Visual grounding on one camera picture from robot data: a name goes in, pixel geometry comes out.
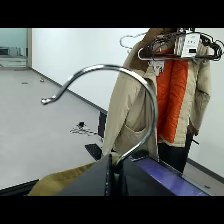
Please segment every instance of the white wall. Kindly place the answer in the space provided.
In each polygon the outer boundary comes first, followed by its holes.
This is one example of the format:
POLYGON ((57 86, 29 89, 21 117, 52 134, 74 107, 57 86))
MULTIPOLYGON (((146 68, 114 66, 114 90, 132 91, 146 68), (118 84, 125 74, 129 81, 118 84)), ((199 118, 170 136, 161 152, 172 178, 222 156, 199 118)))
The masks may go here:
POLYGON ((27 48, 27 28, 0 28, 0 47, 27 48))
MULTIPOLYGON (((119 40, 146 28, 33 28, 32 67, 63 84, 82 68, 96 64, 123 65, 127 50, 119 40)), ((116 72, 98 71, 75 82, 70 90, 107 110, 117 78, 116 72)))
MULTIPOLYGON (((109 63, 122 65, 127 57, 126 49, 119 45, 123 35, 138 34, 148 29, 48 29, 32 30, 33 68, 56 82, 63 84, 74 72, 86 66, 109 63)), ((215 39, 224 41, 223 28, 203 28, 215 39)), ((137 40, 127 40, 133 46, 137 40)), ((200 134, 192 143, 189 157, 224 177, 224 56, 219 62, 211 62, 212 97, 205 114, 200 134)), ((100 71, 81 77, 71 90, 107 110, 116 81, 116 73, 100 71)))

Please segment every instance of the jacket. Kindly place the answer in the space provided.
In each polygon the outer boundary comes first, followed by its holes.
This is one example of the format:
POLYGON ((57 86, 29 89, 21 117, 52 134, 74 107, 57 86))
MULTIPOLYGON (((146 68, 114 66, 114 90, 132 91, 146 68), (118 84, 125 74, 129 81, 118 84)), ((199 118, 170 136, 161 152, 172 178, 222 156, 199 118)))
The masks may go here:
MULTIPOLYGON (((155 75, 153 66, 141 61, 137 52, 143 45, 137 43, 128 55, 124 67, 146 79, 157 96, 157 129, 143 146, 151 156, 158 158, 158 142, 184 147, 190 123, 198 131, 210 99, 210 62, 203 60, 168 60, 164 72, 155 75)), ((174 48, 174 43, 162 51, 174 48)), ((208 48, 199 43, 197 53, 208 54, 208 48)), ((113 148, 124 154, 144 136, 151 124, 151 103, 141 84, 120 73, 110 99, 102 152, 113 148)))

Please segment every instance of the label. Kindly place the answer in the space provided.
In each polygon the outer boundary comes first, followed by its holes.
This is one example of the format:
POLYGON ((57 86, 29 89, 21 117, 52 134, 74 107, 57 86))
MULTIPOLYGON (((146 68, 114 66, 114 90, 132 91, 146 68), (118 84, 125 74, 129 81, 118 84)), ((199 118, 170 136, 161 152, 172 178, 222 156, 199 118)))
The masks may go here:
POLYGON ((152 61, 152 65, 156 76, 164 71, 164 61, 152 61))
POLYGON ((194 57, 197 53, 199 41, 200 41, 199 33, 191 33, 186 35, 181 57, 182 58, 194 57))

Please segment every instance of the black garment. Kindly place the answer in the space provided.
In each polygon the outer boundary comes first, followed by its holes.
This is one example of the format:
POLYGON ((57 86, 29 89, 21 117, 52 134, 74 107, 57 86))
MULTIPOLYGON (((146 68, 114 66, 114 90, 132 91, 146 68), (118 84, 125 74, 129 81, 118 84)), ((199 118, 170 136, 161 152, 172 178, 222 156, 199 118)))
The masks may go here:
POLYGON ((169 146, 166 143, 158 144, 159 158, 179 172, 183 173, 187 163, 188 153, 191 147, 193 134, 188 130, 185 147, 169 146))

